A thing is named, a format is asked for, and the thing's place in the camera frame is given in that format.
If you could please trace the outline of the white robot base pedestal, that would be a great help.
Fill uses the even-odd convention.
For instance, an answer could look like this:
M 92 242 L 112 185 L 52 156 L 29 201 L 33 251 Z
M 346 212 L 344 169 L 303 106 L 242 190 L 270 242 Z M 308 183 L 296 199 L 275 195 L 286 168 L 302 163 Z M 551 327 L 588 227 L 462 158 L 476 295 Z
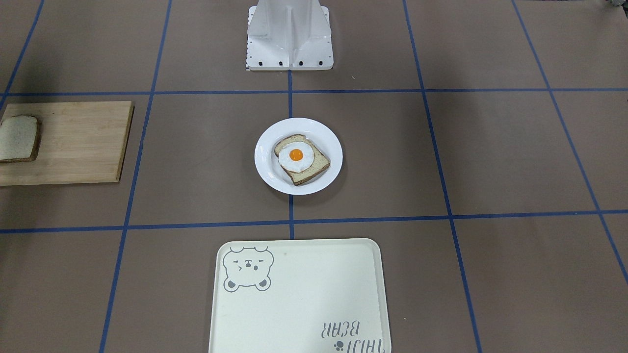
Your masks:
M 251 71 L 330 70 L 329 10 L 318 0 L 260 0 L 248 9 L 245 67 Z

